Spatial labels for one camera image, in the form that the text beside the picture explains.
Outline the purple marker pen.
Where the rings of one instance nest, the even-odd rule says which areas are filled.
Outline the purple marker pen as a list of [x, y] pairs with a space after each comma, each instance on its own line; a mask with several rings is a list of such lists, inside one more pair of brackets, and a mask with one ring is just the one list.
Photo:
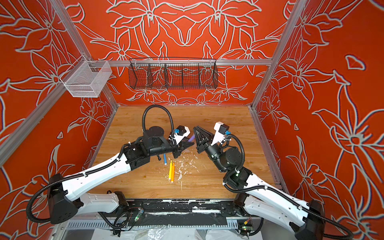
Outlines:
[[188, 142], [193, 142], [193, 141], [195, 141], [195, 135], [192, 135], [192, 136], [189, 138], [189, 140], [188, 140]]

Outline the blue marker pen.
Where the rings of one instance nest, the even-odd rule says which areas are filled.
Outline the blue marker pen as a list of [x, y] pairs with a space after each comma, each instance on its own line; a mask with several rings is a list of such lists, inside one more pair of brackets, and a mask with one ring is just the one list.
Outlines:
[[163, 159], [164, 159], [164, 165], [167, 165], [168, 162], [167, 162], [167, 156], [166, 156], [166, 154], [163, 154]]

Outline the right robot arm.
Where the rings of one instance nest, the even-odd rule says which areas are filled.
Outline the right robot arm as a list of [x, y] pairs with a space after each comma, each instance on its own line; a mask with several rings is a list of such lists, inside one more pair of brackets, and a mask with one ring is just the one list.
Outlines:
[[351, 240], [353, 233], [340, 223], [325, 217], [323, 207], [297, 199], [271, 186], [245, 168], [245, 148], [229, 132], [229, 126], [217, 122], [215, 133], [200, 126], [193, 128], [198, 153], [205, 152], [221, 173], [223, 186], [238, 195], [238, 206], [250, 216], [273, 222], [292, 233], [297, 240]]

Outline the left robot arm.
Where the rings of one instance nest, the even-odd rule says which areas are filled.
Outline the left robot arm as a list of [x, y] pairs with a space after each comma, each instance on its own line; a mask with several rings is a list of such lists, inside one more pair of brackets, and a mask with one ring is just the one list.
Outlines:
[[[171, 124], [168, 138], [165, 138], [165, 131], [159, 126], [146, 128], [147, 113], [153, 108], [162, 109], [167, 113]], [[34, 223], [63, 223], [87, 207], [86, 194], [93, 188], [149, 163], [153, 156], [159, 158], [163, 154], [171, 153], [177, 159], [184, 150], [193, 146], [193, 143], [188, 141], [191, 133], [189, 128], [187, 126], [175, 128], [171, 113], [163, 106], [151, 105], [145, 109], [142, 129], [141, 137], [133, 143], [124, 144], [120, 152], [112, 158], [73, 175], [64, 177], [56, 174], [51, 177], [49, 183], [29, 200], [26, 207], [28, 220]], [[45, 219], [36, 217], [32, 211], [36, 199], [43, 193], [47, 193], [50, 211], [49, 218]]]

